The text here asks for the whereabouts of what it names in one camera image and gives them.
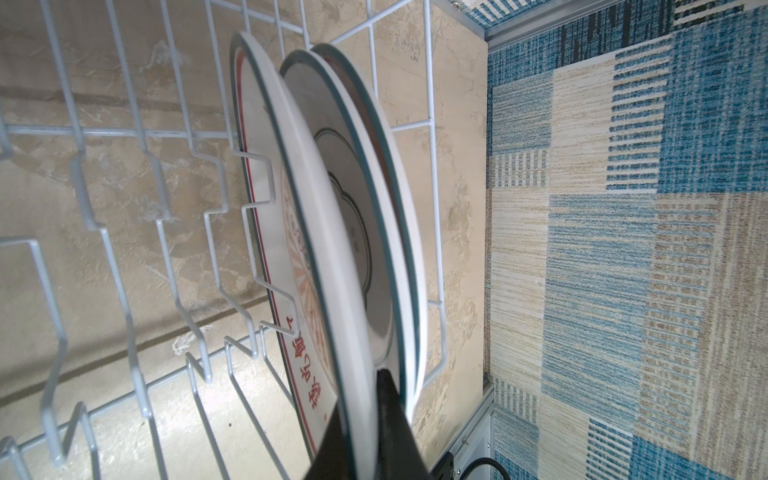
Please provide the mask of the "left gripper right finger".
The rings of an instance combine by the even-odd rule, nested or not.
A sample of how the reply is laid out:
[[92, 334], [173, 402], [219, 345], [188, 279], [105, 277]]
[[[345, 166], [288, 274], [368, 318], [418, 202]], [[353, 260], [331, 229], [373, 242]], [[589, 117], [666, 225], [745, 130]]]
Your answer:
[[429, 479], [389, 370], [376, 378], [378, 454], [376, 479]]

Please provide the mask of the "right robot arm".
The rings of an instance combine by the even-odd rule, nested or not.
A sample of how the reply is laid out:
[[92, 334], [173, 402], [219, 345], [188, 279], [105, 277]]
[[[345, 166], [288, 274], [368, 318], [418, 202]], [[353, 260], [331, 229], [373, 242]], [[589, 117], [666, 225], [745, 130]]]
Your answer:
[[442, 457], [430, 470], [430, 478], [438, 480], [449, 479], [484, 479], [484, 476], [477, 474], [477, 471], [486, 469], [486, 475], [489, 479], [494, 474], [498, 474], [503, 480], [510, 480], [509, 472], [500, 462], [490, 457], [479, 457], [472, 460], [462, 469], [457, 469], [455, 456], [451, 452], [444, 453]]

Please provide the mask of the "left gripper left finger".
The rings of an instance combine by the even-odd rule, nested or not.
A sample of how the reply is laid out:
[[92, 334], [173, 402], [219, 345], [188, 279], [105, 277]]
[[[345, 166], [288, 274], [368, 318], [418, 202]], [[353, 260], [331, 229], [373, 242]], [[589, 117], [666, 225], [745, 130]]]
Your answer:
[[338, 407], [333, 410], [322, 444], [304, 479], [351, 479], [349, 452]]

